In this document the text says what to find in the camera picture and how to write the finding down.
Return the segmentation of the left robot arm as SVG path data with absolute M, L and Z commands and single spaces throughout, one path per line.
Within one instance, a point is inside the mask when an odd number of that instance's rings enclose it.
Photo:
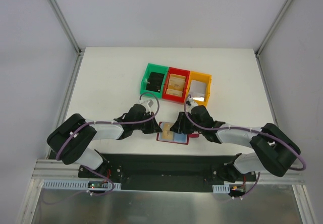
M 127 113 L 110 122 L 91 122 L 80 114 L 73 114 L 47 138 L 46 142 L 55 152 L 56 160 L 65 165 L 80 164 L 95 178 L 109 177 L 110 164 L 97 150 L 89 148 L 93 140 L 123 140 L 134 131 L 143 134 L 157 134 L 162 129 L 154 113 L 141 104 L 133 105 Z

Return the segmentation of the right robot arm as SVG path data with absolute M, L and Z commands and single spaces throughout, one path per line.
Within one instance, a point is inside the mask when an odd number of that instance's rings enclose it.
M 197 132 L 209 142 L 251 148 L 252 153 L 238 153 L 217 170 L 220 179 L 231 183 L 250 172 L 268 171 L 276 177 L 283 177 L 287 170 L 292 169 L 293 163 L 300 159 L 299 147 L 276 125 L 267 123 L 254 129 L 233 126 L 215 121 L 203 105 L 180 112 L 170 130 L 186 135 Z

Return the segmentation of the red leather card holder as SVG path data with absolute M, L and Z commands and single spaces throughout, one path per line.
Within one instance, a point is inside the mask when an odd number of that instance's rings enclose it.
M 164 142 L 164 143 L 174 143 L 174 144 L 181 144 L 181 145 L 188 145 L 189 144 L 189 140 L 191 138 L 198 138 L 199 137 L 199 134 L 198 133 L 193 133 L 193 134 L 189 134 L 189 135 L 186 135 L 186 134 L 177 134 L 177 133 L 174 133 L 174 139 L 172 142 L 167 142 L 167 141 L 161 141 L 159 139 L 159 136 L 162 132 L 159 132 L 157 134 L 157 137 L 156 137 L 156 140 L 158 142 Z

